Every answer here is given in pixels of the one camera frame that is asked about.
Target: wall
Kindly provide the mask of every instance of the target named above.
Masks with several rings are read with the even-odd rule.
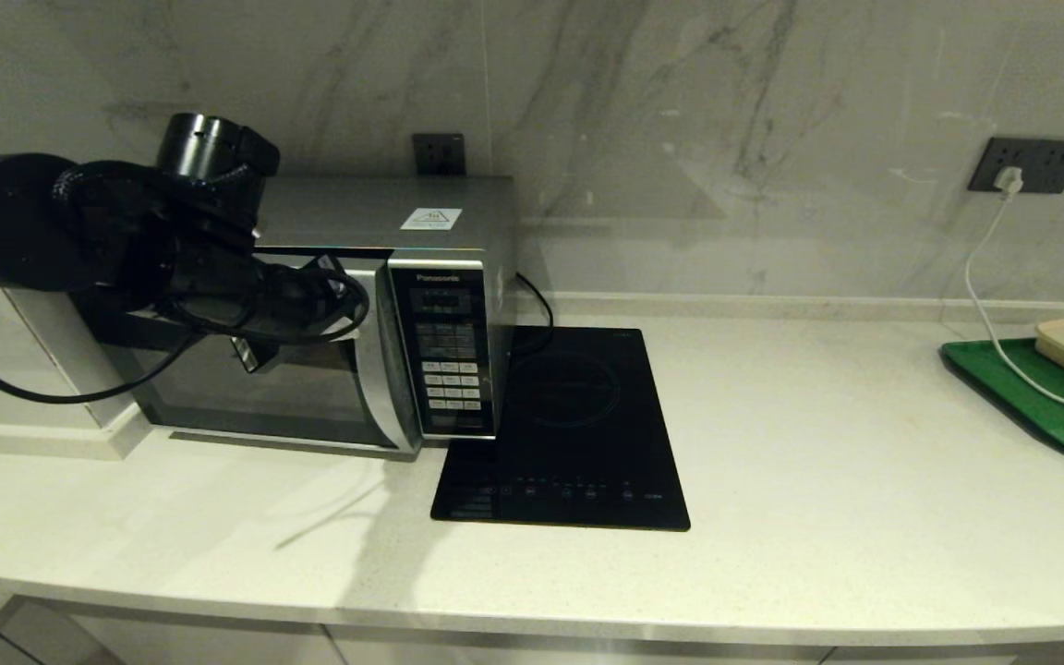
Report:
[[[1064,137],[1064,0],[0,0],[0,151],[149,163],[222,114],[286,172],[515,176],[546,289],[959,298],[993,134]],[[1064,195],[977,269],[1064,300]]]

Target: kitchen countertop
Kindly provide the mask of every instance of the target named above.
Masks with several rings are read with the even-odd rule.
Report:
[[[415,463],[174,440],[0,454],[12,594],[242,618],[754,644],[1064,639],[1064,455],[916,321],[639,328],[688,533],[432,521]],[[1002,333],[1026,329],[1007,327]]]

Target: microwave oven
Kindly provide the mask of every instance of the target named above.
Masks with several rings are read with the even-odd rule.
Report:
[[[411,458],[431,438],[494,438],[515,329],[514,182],[508,178],[275,178],[256,255],[336,260],[368,315],[326,345],[259,349],[207,336],[132,390],[177,432]],[[73,298],[130,382],[182,338],[161,319]]]

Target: digital display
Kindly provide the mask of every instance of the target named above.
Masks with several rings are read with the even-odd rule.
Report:
[[[468,289],[414,289],[411,297],[418,314],[470,314]]]

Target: black induction cooker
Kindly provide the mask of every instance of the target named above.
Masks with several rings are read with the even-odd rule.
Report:
[[[497,440],[451,442],[431,516],[691,528],[638,330],[516,329]]]

